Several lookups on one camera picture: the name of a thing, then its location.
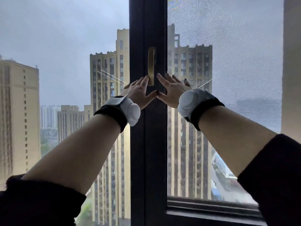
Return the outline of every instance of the window frame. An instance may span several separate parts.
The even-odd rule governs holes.
[[[167,0],[129,0],[129,15],[130,82],[148,74],[149,47],[157,51],[154,73],[164,74]],[[166,93],[156,77],[147,94],[154,90]],[[167,125],[167,106],[155,99],[130,128],[131,226],[266,225],[256,205],[167,196]]]

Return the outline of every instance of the blue roof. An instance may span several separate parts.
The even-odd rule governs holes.
[[[212,191],[214,196],[221,196],[221,194],[219,193],[219,191],[217,189],[211,188],[211,191]]]

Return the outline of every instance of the gold window handle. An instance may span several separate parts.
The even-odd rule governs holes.
[[[154,85],[154,66],[156,65],[156,48],[149,47],[148,49],[148,76],[150,77],[148,81],[148,86]]]

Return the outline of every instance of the beige building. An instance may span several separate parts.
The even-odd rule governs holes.
[[[212,92],[212,45],[180,46],[175,25],[168,26],[168,72],[191,87]],[[168,184],[170,196],[211,199],[212,146],[193,125],[168,107]]]
[[[116,51],[90,55],[91,116],[129,83],[129,30],[117,30]],[[92,186],[96,225],[130,225],[130,127],[112,147]]]
[[[57,112],[59,143],[90,120],[90,107],[85,105],[84,111],[80,111],[77,105],[61,106],[61,111]]]
[[[0,190],[40,158],[39,70],[0,57]]]

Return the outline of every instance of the wrist strap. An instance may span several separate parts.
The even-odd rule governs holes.
[[[201,117],[201,115],[206,111],[208,110],[209,108],[211,107],[214,107],[214,106],[218,106],[218,105],[221,105],[221,106],[225,106],[223,103],[221,103],[219,101],[219,99],[217,98],[211,98],[211,99],[208,99],[204,102],[201,102],[194,110],[193,112],[191,113],[191,116],[190,116],[190,121],[188,120],[189,118],[185,118],[188,122],[192,123],[194,125],[194,127],[200,131],[199,129],[199,119]]]
[[[95,112],[94,115],[96,114],[105,114],[112,117],[120,125],[120,133],[123,132],[124,128],[128,123],[126,116],[123,114],[123,112],[114,106],[103,105],[99,110]]]

